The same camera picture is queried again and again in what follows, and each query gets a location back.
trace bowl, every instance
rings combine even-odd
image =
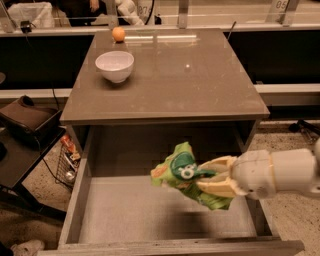
[[[133,69],[134,57],[125,51],[112,51],[100,55],[96,59],[96,67],[104,78],[113,83],[126,80]]]

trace open drawer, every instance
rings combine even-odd
[[[281,241],[264,202],[237,197],[229,210],[210,211],[178,190],[151,185],[150,170],[175,146],[167,141],[195,132],[189,139],[197,141],[196,159],[209,160],[211,129],[202,127],[200,136],[194,127],[91,127],[58,250],[38,255],[262,256],[303,250],[300,241]]]

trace floor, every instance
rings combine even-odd
[[[262,122],[257,129],[249,150],[267,149],[269,151],[298,148],[313,149],[308,136],[300,132],[292,133],[288,127],[294,121]],[[47,155],[51,170],[56,173],[61,145],[60,142]],[[43,163],[24,181],[24,185],[43,203],[59,209],[67,209],[70,190],[58,184]],[[320,255],[320,200],[305,198],[296,194],[279,194],[267,203],[283,240],[301,240],[305,251],[298,256]],[[0,241],[10,246],[29,239],[42,239],[46,249],[58,245],[63,223],[16,210],[0,204]]]

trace desk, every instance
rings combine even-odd
[[[112,50],[135,58],[118,85],[94,65]],[[122,44],[98,32],[61,116],[84,147],[58,253],[296,254],[301,243],[267,228],[260,202],[237,197],[228,211],[211,212],[151,185],[150,170],[176,144],[188,140],[197,161],[239,154],[268,114],[220,30],[128,30]]]
[[[120,85],[106,81],[95,67],[100,54],[113,50],[135,58],[133,73]],[[238,148],[231,151],[239,153],[250,144],[256,121],[268,115],[222,31],[128,30],[122,44],[114,43],[110,31],[95,35],[61,122],[74,129],[210,123],[228,127],[223,133],[233,130]]]
[[[7,149],[7,154],[0,161],[0,195],[1,201],[18,206],[41,215],[64,220],[66,213],[40,203],[22,184],[37,164],[65,133],[58,128],[43,142],[41,153],[39,149],[29,148],[14,139],[7,130],[0,132],[0,141]]]

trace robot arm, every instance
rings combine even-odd
[[[226,156],[206,162],[200,168],[219,172],[213,178],[197,181],[208,194],[256,200],[272,198],[280,192],[320,197],[320,139],[314,155],[308,149],[248,151],[238,158]]]
[[[136,5],[132,0],[116,0],[118,12],[130,25],[144,25],[136,12]]]

